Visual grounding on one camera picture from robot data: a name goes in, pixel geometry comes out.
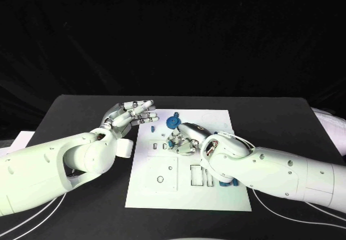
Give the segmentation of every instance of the black table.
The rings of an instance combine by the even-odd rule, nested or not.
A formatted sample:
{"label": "black table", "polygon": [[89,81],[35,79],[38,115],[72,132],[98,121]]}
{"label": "black table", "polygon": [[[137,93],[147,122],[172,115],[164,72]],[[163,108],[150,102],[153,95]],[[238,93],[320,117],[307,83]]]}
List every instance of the black table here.
{"label": "black table", "polygon": [[[235,134],[255,146],[343,165],[343,159],[319,119],[301,98],[74,96],[53,102],[29,145],[89,132],[115,103],[153,99],[159,109],[219,109],[229,111]],[[137,140],[138,127],[125,138]],[[66,194],[55,214],[22,239],[38,240],[167,240],[183,237],[221,239],[345,239],[342,228],[293,222],[275,216],[248,189],[252,212],[125,208],[133,159],[117,157],[117,166]],[[265,205],[281,215],[303,221],[346,226],[304,202],[258,192]],[[45,213],[6,237],[23,234],[48,216]],[[43,206],[0,218],[1,232]]]}

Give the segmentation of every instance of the blue object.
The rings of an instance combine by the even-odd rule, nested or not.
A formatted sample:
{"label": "blue object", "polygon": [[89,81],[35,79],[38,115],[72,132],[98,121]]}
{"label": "blue object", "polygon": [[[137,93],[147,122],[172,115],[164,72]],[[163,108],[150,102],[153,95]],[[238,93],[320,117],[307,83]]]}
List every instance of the blue object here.
{"label": "blue object", "polygon": [[222,187],[231,186],[231,182],[222,182],[222,181],[219,181],[218,183],[219,183],[219,185],[221,185]]}
{"label": "blue object", "polygon": [[174,115],[167,118],[166,125],[169,129],[176,129],[179,124],[182,123],[179,119],[179,113],[174,112]]}
{"label": "blue object", "polygon": [[238,180],[234,178],[232,179],[232,185],[236,187],[239,184],[238,184]]}
{"label": "blue object", "polygon": [[174,146],[174,143],[172,141],[167,142],[169,147]]}

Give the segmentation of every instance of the white fabric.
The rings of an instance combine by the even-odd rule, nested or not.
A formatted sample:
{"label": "white fabric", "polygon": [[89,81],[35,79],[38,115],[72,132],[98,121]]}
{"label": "white fabric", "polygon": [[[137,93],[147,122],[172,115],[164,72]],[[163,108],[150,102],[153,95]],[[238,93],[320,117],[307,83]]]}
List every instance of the white fabric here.
{"label": "white fabric", "polygon": [[311,110],[319,118],[320,124],[324,127],[326,133],[333,141],[333,144],[340,152],[346,155],[346,120],[333,116],[329,112],[313,108]]}

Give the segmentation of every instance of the robotic arm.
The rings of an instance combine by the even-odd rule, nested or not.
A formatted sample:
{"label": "robotic arm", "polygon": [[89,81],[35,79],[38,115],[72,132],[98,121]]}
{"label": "robotic arm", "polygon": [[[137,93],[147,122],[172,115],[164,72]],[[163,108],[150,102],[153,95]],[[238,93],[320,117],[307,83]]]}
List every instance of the robotic arm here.
{"label": "robotic arm", "polygon": [[248,141],[228,132],[212,134],[192,123],[177,126],[167,143],[169,150],[185,156],[200,148],[200,166],[221,182],[229,183],[236,178],[247,187],[275,197],[346,213],[345,166],[249,146]]}
{"label": "robotic arm", "polygon": [[[154,101],[117,104],[91,132],[27,147],[0,157],[0,216],[35,208],[101,176],[115,156],[130,158],[131,126],[159,120]],[[76,170],[68,175],[65,165]]]}

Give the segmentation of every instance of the robotic hand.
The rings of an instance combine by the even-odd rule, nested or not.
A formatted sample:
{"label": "robotic hand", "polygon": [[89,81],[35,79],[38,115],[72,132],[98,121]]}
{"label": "robotic hand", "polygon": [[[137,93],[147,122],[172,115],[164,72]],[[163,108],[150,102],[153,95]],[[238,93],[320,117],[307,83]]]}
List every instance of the robotic hand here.
{"label": "robotic hand", "polygon": [[[131,126],[159,120],[154,101],[118,103],[91,132],[0,157],[0,216],[35,208],[101,176],[115,156],[131,157]],[[75,170],[66,175],[63,164]]]}
{"label": "robotic hand", "polygon": [[346,167],[264,147],[219,131],[182,123],[167,138],[169,150],[189,156],[200,149],[200,166],[224,183],[247,187],[346,213]]}

